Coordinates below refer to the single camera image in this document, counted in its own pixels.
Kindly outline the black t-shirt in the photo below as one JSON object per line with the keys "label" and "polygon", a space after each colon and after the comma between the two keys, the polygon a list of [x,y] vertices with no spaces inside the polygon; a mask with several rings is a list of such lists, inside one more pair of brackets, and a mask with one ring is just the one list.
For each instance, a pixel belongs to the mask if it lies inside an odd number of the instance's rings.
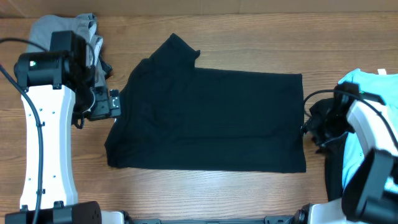
{"label": "black t-shirt", "polygon": [[132,71],[104,144],[117,168],[305,172],[300,74],[198,68],[172,34]]}

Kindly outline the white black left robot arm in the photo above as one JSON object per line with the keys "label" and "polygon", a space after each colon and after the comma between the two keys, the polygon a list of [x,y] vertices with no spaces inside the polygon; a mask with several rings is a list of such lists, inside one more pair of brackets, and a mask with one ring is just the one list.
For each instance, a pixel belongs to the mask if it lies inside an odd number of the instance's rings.
{"label": "white black left robot arm", "polygon": [[72,171],[72,128],[117,118],[119,92],[95,84],[92,46],[70,30],[54,32],[50,47],[22,54],[7,79],[21,94],[27,164],[20,210],[6,223],[129,223],[123,211],[79,202]]}

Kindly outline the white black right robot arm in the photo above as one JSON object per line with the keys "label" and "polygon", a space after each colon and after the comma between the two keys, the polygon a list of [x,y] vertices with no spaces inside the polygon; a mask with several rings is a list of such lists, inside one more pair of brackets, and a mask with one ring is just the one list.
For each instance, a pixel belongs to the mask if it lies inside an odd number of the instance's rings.
{"label": "white black right robot arm", "polygon": [[381,96],[344,82],[331,90],[333,104],[324,115],[308,113],[302,125],[324,150],[348,133],[359,139],[364,160],[341,198],[298,210],[294,223],[397,223],[397,194],[385,189],[397,182],[397,132]]}

